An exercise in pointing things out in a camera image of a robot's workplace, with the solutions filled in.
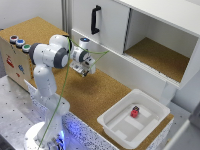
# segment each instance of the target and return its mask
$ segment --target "white plastic bin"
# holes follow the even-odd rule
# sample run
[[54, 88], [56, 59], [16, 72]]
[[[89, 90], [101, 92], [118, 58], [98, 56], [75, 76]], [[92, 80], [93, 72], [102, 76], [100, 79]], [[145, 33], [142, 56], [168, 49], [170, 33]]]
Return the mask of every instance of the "white plastic bin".
[[[139, 107], [136, 118], [130, 116]], [[98, 117], [105, 133], [126, 149], [137, 148], [170, 113], [170, 109], [135, 89]]]

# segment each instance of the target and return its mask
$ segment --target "open shelf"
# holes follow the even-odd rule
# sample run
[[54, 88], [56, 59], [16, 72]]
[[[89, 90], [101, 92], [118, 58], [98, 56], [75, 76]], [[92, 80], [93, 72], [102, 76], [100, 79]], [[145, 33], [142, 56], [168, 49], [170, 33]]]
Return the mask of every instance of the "open shelf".
[[181, 82], [190, 60], [149, 38], [144, 38], [125, 53], [178, 82]]

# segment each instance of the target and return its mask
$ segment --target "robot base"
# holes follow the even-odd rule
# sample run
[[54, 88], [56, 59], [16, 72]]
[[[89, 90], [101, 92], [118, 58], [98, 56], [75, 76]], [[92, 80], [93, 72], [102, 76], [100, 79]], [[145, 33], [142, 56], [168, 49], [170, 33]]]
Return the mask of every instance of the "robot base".
[[44, 122], [37, 123], [26, 132], [25, 138], [24, 138], [24, 149], [25, 150], [49, 150], [49, 147], [44, 146], [44, 145], [41, 145], [40, 149], [38, 149], [39, 143], [37, 143], [37, 141], [35, 141], [35, 137], [43, 125], [44, 125]]

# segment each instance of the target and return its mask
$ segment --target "wooden work surface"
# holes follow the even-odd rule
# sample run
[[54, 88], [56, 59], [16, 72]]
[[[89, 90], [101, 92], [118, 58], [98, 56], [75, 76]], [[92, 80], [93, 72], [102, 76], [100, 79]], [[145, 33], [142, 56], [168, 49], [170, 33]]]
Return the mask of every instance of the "wooden work surface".
[[178, 82], [181, 82], [190, 60], [149, 38], [143, 39], [125, 53]]
[[[48, 44], [52, 35], [67, 33], [37, 17], [0, 32], [0, 36], [3, 36], [8, 41], [9, 37], [14, 34], [23, 38], [27, 44], [35, 42]], [[59, 95], [62, 90], [66, 69], [66, 67], [63, 69], [53, 68]], [[33, 79], [29, 82], [36, 87]], [[114, 143], [120, 150], [123, 150], [121, 146], [104, 133], [102, 126], [97, 122], [97, 118], [129, 92], [131, 92], [131, 89], [98, 69], [94, 75], [88, 74], [87, 77], [82, 78], [70, 68], [63, 97], [69, 101], [72, 113]], [[173, 115], [167, 116], [136, 150], [147, 148], [172, 119]]]

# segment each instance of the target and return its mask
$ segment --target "black handle on box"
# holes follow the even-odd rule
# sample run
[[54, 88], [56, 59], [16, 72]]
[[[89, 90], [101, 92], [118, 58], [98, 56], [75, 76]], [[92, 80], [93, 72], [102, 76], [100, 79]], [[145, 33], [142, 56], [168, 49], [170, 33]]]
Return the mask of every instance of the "black handle on box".
[[92, 23], [91, 23], [91, 31], [92, 31], [92, 34], [96, 34], [98, 33], [100, 30], [96, 28], [96, 12], [101, 10], [101, 7], [96, 5], [96, 8], [94, 8], [92, 10]]

